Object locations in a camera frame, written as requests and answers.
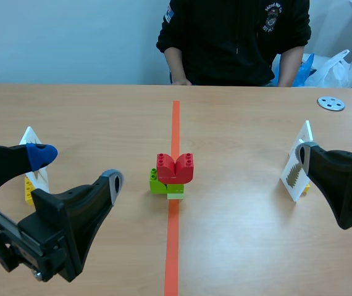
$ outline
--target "red lego brick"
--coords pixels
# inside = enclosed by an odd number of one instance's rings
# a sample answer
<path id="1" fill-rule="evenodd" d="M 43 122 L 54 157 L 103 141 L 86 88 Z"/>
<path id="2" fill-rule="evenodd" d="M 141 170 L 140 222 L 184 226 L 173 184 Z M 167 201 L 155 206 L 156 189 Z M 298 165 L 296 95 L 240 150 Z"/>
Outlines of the red lego brick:
<path id="1" fill-rule="evenodd" d="M 165 153 L 157 154 L 157 177 L 160 182 L 163 179 L 175 177 L 175 162 L 172 157 Z"/>
<path id="2" fill-rule="evenodd" d="M 174 167 L 175 174 L 173 176 L 171 174 L 158 176 L 158 181 L 164 184 L 186 184 L 191 182 L 194 175 L 193 154 L 187 153 L 179 156 Z"/>
<path id="3" fill-rule="evenodd" d="M 191 182 L 194 177 L 194 160 L 192 153 L 185 153 L 179 156 L 175 164 L 175 175 L 178 184 Z"/>

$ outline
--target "white wall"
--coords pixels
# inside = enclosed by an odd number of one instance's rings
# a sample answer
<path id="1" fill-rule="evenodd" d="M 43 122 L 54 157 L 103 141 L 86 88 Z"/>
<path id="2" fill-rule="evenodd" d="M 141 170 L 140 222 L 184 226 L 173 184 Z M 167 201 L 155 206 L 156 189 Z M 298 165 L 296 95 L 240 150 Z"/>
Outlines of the white wall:
<path id="1" fill-rule="evenodd" d="M 306 52 L 332 57 L 344 49 L 352 60 L 352 8 L 349 0 L 311 0 L 312 38 Z"/>
<path id="2" fill-rule="evenodd" d="M 167 84 L 155 44 L 168 2 L 0 0 L 0 82 Z M 311 19 L 307 52 L 352 58 L 348 0 L 311 0 Z"/>

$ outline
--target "green lego brick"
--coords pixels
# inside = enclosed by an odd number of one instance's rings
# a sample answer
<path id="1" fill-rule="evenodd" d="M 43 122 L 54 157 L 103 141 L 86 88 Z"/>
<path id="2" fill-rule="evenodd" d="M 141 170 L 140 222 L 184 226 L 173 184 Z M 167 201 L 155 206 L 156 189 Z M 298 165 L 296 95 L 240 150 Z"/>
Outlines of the green lego brick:
<path id="1" fill-rule="evenodd" d="M 150 191 L 153 194 L 167 194 L 166 185 L 158 181 L 157 170 L 152 168 L 150 171 Z"/>
<path id="2" fill-rule="evenodd" d="M 184 193 L 184 184 L 168 184 L 168 193 Z"/>
<path id="3" fill-rule="evenodd" d="M 168 193 L 168 199 L 184 199 L 183 193 Z"/>

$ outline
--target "orange tape line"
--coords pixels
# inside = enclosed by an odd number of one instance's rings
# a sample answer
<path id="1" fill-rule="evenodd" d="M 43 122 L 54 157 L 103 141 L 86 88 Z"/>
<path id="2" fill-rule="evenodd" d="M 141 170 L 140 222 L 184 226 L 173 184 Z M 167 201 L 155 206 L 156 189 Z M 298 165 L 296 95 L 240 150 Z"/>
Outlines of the orange tape line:
<path id="1" fill-rule="evenodd" d="M 174 101 L 172 109 L 172 142 L 170 156 L 176 162 L 180 156 L 180 101 Z"/>
<path id="2" fill-rule="evenodd" d="M 164 296 L 178 296 L 178 206 L 178 199 L 169 200 Z"/>
<path id="3" fill-rule="evenodd" d="M 170 156 L 176 161 L 180 155 L 180 102 L 172 109 L 172 143 Z M 179 200 L 168 203 L 168 235 L 166 243 L 164 296 L 178 296 L 178 225 Z"/>

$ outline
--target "person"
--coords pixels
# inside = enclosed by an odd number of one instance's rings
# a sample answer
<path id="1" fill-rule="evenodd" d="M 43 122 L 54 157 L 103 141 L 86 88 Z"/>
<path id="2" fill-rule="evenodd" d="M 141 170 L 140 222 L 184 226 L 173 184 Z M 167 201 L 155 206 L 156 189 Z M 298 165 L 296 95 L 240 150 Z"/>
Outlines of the person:
<path id="1" fill-rule="evenodd" d="M 170 0 L 157 48 L 173 84 L 290 87 L 311 37 L 309 0 Z"/>

